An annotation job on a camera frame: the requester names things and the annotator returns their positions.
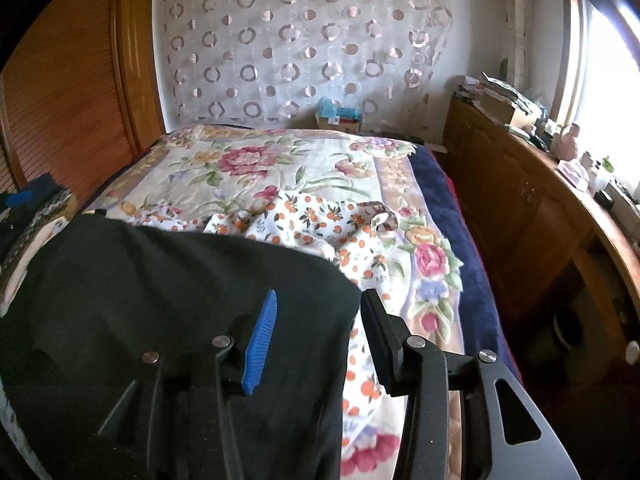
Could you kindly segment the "floral bed quilt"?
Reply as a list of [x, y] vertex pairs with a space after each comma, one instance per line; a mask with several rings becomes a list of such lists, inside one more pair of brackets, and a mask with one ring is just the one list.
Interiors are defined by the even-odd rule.
[[390, 298], [368, 288], [413, 333], [460, 351], [463, 262], [427, 209], [409, 162], [415, 152], [406, 141], [330, 130], [188, 127], [163, 136], [89, 208], [125, 221], [124, 203], [142, 207], [166, 200], [180, 218], [194, 220], [248, 209], [268, 186], [334, 202], [380, 203], [394, 215], [381, 235]]

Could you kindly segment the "blue tissue box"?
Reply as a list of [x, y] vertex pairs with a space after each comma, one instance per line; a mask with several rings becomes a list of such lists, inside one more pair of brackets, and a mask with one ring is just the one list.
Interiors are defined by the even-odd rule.
[[359, 134], [362, 113], [358, 108], [339, 106], [337, 102], [324, 96], [318, 103], [316, 124], [321, 130]]

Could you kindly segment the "wooden louvered wardrobe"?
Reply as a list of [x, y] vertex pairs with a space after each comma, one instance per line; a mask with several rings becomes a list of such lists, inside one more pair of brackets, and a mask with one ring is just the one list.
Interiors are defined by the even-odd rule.
[[1, 188], [88, 200], [164, 131], [152, 0], [50, 0], [1, 71]]

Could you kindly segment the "folded navy garment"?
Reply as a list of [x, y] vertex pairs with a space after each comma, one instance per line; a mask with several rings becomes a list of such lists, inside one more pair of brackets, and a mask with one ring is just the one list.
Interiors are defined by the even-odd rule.
[[9, 245], [25, 229], [35, 213], [64, 190], [47, 172], [29, 181], [21, 191], [1, 193], [1, 244]]

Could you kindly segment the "stack of papers and books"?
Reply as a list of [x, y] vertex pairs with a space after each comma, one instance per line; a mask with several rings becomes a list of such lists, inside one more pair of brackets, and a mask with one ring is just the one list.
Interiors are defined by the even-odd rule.
[[532, 131], [542, 118], [541, 107], [510, 84], [482, 73], [480, 79], [459, 76], [458, 93], [500, 126]]

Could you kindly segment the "black Superman t-shirt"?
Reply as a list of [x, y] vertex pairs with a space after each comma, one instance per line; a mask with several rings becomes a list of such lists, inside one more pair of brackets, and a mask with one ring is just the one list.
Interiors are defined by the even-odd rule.
[[144, 479], [154, 392], [155, 472], [184, 473], [180, 393], [198, 358], [274, 292], [262, 380], [230, 403], [249, 479], [340, 474], [347, 347], [358, 287], [326, 260], [246, 238], [166, 232], [83, 214], [44, 246], [1, 321], [1, 379], [28, 444], [55, 479]]

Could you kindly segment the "pink figurine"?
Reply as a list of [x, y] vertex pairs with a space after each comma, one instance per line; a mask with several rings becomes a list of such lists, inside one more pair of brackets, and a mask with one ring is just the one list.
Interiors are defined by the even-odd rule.
[[580, 127], [576, 122], [565, 125], [559, 132], [555, 133], [551, 142], [551, 154], [559, 160], [576, 159], [579, 155], [578, 138]]

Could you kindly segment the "wooden sideboard cabinet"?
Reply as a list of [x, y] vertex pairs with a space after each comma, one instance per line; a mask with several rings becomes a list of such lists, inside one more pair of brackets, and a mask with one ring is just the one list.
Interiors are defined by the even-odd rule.
[[544, 152], [453, 96], [442, 143], [446, 173], [480, 251], [503, 324], [541, 310], [574, 269], [619, 359], [639, 341], [639, 258], [612, 216]]

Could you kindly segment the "circle-patterned sheer curtain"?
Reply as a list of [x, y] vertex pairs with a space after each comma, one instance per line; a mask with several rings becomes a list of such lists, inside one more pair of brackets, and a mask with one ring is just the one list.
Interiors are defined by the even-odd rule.
[[155, 0], [158, 78], [177, 124], [311, 125], [322, 103], [420, 136], [448, 0]]

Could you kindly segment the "orange-print white garment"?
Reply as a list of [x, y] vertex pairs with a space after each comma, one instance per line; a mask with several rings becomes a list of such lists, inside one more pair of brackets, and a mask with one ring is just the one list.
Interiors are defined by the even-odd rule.
[[[186, 220], [166, 200], [120, 209], [133, 226], [164, 231], [242, 236], [319, 256], [337, 266], [360, 289], [373, 287], [387, 300], [386, 255], [381, 235], [394, 218], [380, 203], [334, 202], [312, 194], [286, 194], [273, 186], [254, 195], [248, 209]], [[383, 388], [378, 383], [362, 318], [356, 315], [348, 340], [343, 390], [342, 456], [347, 470], [370, 471], [399, 448], [396, 430], [374, 419], [381, 414]]]

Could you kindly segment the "navy blue blanket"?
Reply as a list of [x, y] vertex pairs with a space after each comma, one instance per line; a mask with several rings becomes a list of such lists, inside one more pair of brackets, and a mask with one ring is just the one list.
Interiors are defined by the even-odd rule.
[[467, 354], [489, 349], [498, 354], [516, 379], [521, 379], [506, 342], [482, 258], [463, 219], [454, 186], [432, 152], [423, 145], [409, 156], [416, 182], [436, 226], [462, 260], [463, 290], [459, 300], [459, 333]]

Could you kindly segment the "rolled patterned window curtain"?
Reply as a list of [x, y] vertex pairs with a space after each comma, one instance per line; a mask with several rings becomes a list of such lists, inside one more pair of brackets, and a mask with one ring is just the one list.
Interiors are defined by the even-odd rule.
[[504, 0], [509, 26], [508, 81], [516, 90], [528, 84], [527, 33], [532, 0]]

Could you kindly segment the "folded medallion-patterned garment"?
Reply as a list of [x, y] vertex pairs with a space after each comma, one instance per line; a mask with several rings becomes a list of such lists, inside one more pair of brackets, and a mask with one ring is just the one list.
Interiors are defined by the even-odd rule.
[[1, 258], [1, 293], [11, 295], [20, 287], [29, 261], [77, 212], [78, 200], [68, 188], [54, 194], [29, 220], [26, 228]]

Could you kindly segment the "window with white frame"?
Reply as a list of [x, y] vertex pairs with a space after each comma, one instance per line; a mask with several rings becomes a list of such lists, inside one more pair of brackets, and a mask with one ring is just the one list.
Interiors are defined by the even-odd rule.
[[563, 0], [556, 120], [579, 128], [578, 153], [612, 171], [639, 198], [639, 64], [623, 36], [588, 0]]

